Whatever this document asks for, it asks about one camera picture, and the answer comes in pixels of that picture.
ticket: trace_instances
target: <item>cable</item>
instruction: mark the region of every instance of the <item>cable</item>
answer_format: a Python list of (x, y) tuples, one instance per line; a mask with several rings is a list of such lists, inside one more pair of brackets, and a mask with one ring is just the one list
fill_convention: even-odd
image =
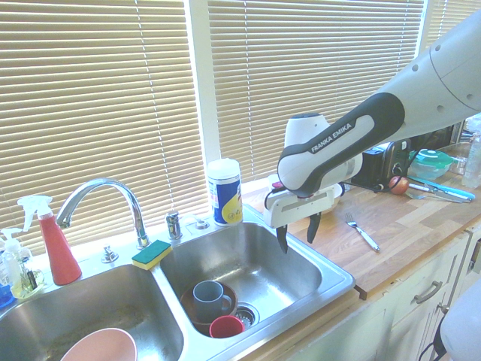
[(426, 348), (419, 355), (418, 361), (421, 361), (421, 358), (424, 356), (424, 354), (429, 350), (431, 346), (434, 346), (434, 342), (431, 342), (428, 346), (426, 346)]
[(414, 155), (410, 158), (409, 162), (407, 163), (407, 166), (406, 166), (406, 169), (403, 171), (401, 169), (401, 167), (399, 165), (395, 165), (395, 167), (392, 169), (392, 173), (394, 175), (397, 175), (398, 176), (398, 179), (396, 180), (396, 183), (394, 183), (391, 187), (385, 187), (383, 186), (382, 184), (378, 184), (376, 187), (379, 187), (379, 188), (376, 188), (376, 187), (367, 187), (367, 186), (361, 186), (359, 184), (353, 184), (353, 183), (349, 183), (349, 182), (343, 182), (345, 184), (349, 184), (351, 186), (356, 186), (356, 187), (361, 187), (361, 188), (365, 188), (366, 190), (372, 190), (373, 192), (375, 193), (381, 193), (381, 192), (389, 192), (390, 190), (396, 188), (396, 186), (399, 184), (399, 182), (401, 182), (401, 179), (402, 177), (406, 177), (407, 176), (407, 169), (409, 169), (409, 167), (411, 166), (411, 164), (413, 164), (414, 162), (414, 159), (417, 157), (417, 155), (419, 154), (419, 152), (421, 151), (421, 149), (423, 149), (425, 147), (425, 145), (431, 140), (432, 136), (434, 135), (434, 132), (432, 132), (421, 144), (421, 147), (419, 147), (419, 149), (414, 153)]
[(283, 190), (287, 190), (287, 188), (285, 188), (284, 186), (282, 187), (279, 187), (279, 188), (274, 188), (272, 191), (270, 191), (266, 197), (264, 198), (264, 208), (265, 209), (268, 209), (268, 198), (271, 194), (275, 194), (277, 192), (282, 192)]

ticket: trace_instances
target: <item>wooden countertop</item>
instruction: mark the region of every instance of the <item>wooden countertop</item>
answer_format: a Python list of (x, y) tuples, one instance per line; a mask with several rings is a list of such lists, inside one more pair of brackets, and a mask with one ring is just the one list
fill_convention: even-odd
[[(312, 244), (306, 241), (309, 219), (289, 224), (289, 233), (354, 276), (358, 293), (353, 290), (341, 296), (242, 360), (277, 359), (312, 332), (334, 327), (353, 312), (378, 300), (383, 294), (380, 291), (387, 289), (399, 275), (481, 220), (481, 187), (476, 190), (463, 187), (461, 177), (450, 172), (436, 182), (467, 190), (475, 194), (476, 199), (462, 204), (410, 199), (406, 195), (351, 187), (334, 210), (322, 215)], [(412, 189), (410, 192), (421, 194)], [(259, 190), (243, 196), (243, 201), (263, 212), (266, 194), (267, 190)], [(374, 252), (360, 234), (345, 223), (346, 212), (351, 212), (358, 225), (378, 243), (380, 253)]]

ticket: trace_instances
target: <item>pink bowl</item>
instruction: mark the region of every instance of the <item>pink bowl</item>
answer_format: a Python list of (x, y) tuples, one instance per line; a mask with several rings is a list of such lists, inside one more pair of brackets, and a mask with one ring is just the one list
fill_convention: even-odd
[(123, 329), (100, 329), (78, 341), (61, 361), (137, 361), (137, 346)]

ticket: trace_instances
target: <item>white cabinet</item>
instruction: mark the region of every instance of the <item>white cabinet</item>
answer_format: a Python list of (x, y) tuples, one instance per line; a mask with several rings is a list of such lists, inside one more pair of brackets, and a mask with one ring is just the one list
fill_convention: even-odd
[(279, 359), (288, 361), (378, 361), (389, 332), (386, 309), (368, 308), (318, 337), (309, 337)]
[[(437, 325), (442, 318), (438, 304), (446, 301), (446, 290), (439, 292), (429, 301), (415, 308), (391, 329), (386, 360), (405, 361), (419, 359), (421, 352), (432, 342)], [(432, 349), (424, 356), (429, 360)]]
[[(477, 249), (481, 245), (481, 223), (468, 228), (467, 231), (471, 233), (472, 236), (466, 251), (466, 260), (459, 272), (458, 286), (453, 293), (451, 303), (453, 303), (462, 292), (481, 278), (481, 252)], [(472, 259), (474, 259), (475, 262), (473, 265), (470, 265)]]
[[(434, 340), (443, 318), (441, 305), (449, 305), (466, 260), (470, 235), (463, 233), (443, 247), (426, 264), (401, 279), (391, 292), (398, 298), (385, 360), (418, 360)], [(422, 358), (428, 361), (432, 347)]]
[[(379, 299), (366, 301), (335, 326), (321, 327), (276, 359), (417, 361), (443, 316), (438, 305), (448, 305), (458, 294), (470, 250), (470, 234), (462, 233), (400, 276)], [(422, 360), (431, 354), (432, 348)]]

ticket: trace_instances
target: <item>drawer handle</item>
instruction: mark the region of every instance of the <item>drawer handle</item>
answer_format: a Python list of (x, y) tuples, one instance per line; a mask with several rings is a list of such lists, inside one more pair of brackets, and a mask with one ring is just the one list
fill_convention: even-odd
[(431, 285), (434, 286), (434, 290), (432, 290), (426, 296), (420, 296), (420, 295), (414, 296), (414, 300), (416, 301), (416, 303), (418, 305), (422, 304), (423, 302), (428, 301), (432, 296), (434, 296), (437, 293), (437, 291), (439, 291), (441, 289), (441, 287), (443, 286), (443, 282), (442, 281), (439, 281), (439, 282), (433, 281), (433, 283)]

